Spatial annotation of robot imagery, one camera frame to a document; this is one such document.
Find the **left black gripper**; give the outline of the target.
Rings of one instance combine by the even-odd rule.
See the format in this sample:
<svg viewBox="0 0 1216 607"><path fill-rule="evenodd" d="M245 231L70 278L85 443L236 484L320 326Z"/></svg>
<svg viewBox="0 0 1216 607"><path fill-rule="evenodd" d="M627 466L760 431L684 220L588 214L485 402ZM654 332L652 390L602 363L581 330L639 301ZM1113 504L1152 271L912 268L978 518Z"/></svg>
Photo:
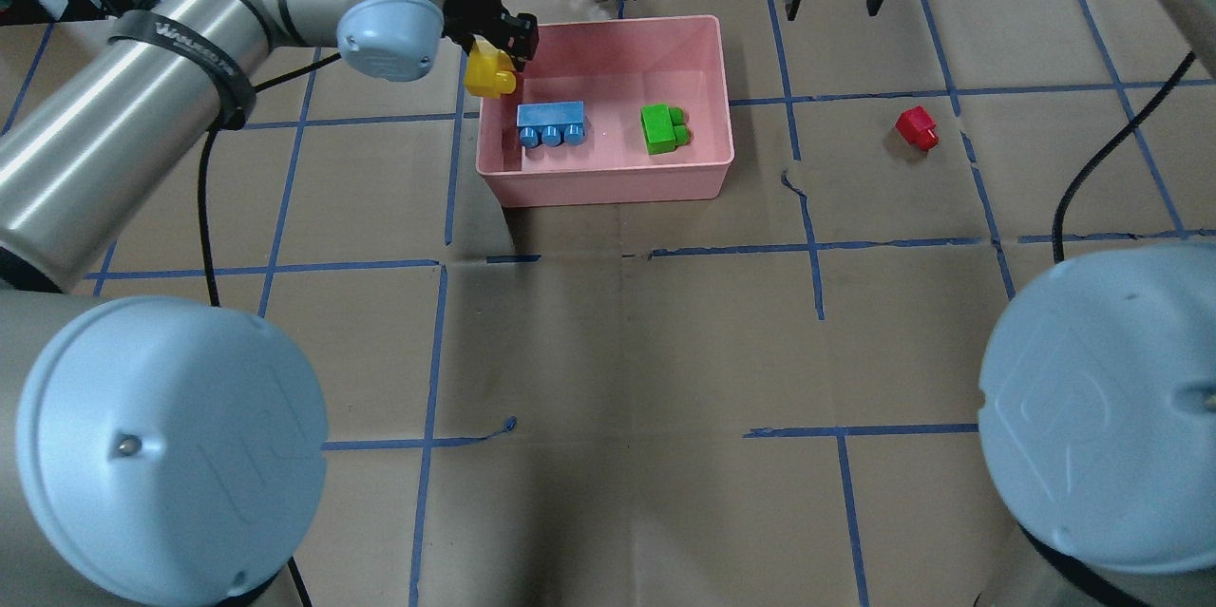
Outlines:
<svg viewBox="0 0 1216 607"><path fill-rule="evenodd" d="M478 36L502 51L517 73L535 58L540 41L536 15L512 15L503 0L446 0L444 35L460 47L473 47Z"/></svg>

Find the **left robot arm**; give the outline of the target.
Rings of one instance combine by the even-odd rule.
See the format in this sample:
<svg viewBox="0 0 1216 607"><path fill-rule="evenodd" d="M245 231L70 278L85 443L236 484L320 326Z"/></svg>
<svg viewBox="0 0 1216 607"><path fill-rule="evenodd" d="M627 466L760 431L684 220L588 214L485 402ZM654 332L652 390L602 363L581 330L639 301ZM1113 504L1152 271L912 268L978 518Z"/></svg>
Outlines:
<svg viewBox="0 0 1216 607"><path fill-rule="evenodd" d="M323 500L330 417L305 352L207 294L84 292L216 137L254 122L280 49L381 82L443 40L505 67L536 19L503 0L154 0L114 9L95 57L2 135L2 603L269 606Z"/></svg>

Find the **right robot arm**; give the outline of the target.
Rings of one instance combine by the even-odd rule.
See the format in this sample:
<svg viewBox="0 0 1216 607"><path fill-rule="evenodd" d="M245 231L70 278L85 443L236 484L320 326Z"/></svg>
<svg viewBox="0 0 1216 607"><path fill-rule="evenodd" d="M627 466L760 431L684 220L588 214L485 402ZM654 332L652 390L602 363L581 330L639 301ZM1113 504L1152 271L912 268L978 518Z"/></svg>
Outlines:
<svg viewBox="0 0 1216 607"><path fill-rule="evenodd" d="M1214 67L1214 0L1156 1L1188 54L1073 176L1053 265L984 355L978 438L1017 532L978 606L1214 603L1214 247L1064 249L1086 179L1190 66Z"/></svg>

